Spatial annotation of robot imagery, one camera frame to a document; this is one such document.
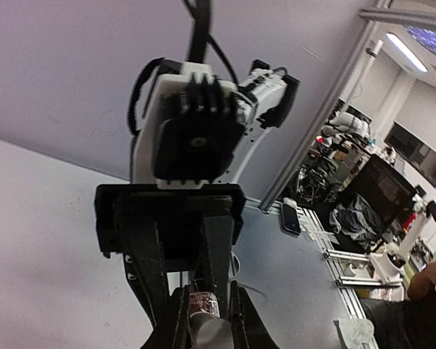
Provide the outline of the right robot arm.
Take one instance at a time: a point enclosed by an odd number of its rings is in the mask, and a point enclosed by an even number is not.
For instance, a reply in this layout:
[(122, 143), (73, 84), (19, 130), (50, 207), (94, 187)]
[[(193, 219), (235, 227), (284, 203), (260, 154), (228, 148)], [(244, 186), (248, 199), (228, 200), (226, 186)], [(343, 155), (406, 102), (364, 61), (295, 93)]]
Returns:
[(121, 254), (126, 279), (152, 325), (170, 298), (170, 273), (188, 273), (227, 313), (230, 253), (243, 227), (238, 184), (265, 135), (281, 126), (299, 82), (252, 63), (239, 84), (209, 65), (164, 58), (139, 74), (127, 121), (129, 182), (100, 185), (96, 231), (105, 257)]

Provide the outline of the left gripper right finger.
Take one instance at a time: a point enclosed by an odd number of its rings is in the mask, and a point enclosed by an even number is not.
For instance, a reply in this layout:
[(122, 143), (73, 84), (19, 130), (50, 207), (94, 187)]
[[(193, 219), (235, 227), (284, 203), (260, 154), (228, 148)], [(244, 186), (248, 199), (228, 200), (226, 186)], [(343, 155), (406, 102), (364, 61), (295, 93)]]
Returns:
[(248, 292), (230, 284), (229, 321), (235, 349), (279, 349), (259, 316)]

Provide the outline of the nail polish bottle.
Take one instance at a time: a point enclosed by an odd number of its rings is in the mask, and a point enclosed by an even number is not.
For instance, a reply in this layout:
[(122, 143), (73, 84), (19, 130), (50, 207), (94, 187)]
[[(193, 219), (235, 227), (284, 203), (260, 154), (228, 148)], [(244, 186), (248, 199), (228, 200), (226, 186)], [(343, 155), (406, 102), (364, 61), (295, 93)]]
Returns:
[(217, 296), (213, 292), (192, 292), (188, 305), (189, 319), (194, 316), (211, 316), (220, 318), (220, 309)]

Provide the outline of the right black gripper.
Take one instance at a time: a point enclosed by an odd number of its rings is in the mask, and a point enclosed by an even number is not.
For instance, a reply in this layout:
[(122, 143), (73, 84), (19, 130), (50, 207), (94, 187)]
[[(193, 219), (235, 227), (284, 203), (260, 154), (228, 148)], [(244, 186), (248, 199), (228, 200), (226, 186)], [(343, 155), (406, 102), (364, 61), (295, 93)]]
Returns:
[[(123, 252), (126, 279), (153, 326), (158, 324), (169, 300), (166, 263), (156, 222), (163, 244), (173, 257), (172, 248), (181, 240), (194, 245), (195, 218), (221, 206), (229, 211), (231, 216), (204, 217), (204, 289), (215, 294), (220, 315), (227, 318), (231, 246), (243, 226), (245, 203), (241, 187), (236, 184), (187, 190), (161, 190), (155, 185), (140, 184), (97, 186), (94, 210), (100, 251), (107, 258)], [(118, 223), (120, 239), (116, 224), (123, 214), (128, 216)]]

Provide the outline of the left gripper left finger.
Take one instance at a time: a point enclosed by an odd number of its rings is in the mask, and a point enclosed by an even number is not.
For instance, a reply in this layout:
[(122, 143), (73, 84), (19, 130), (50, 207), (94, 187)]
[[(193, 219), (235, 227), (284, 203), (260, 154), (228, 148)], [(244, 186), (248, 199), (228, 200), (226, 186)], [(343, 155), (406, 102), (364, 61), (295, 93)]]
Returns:
[(177, 287), (141, 348), (191, 348), (189, 303), (190, 285)]

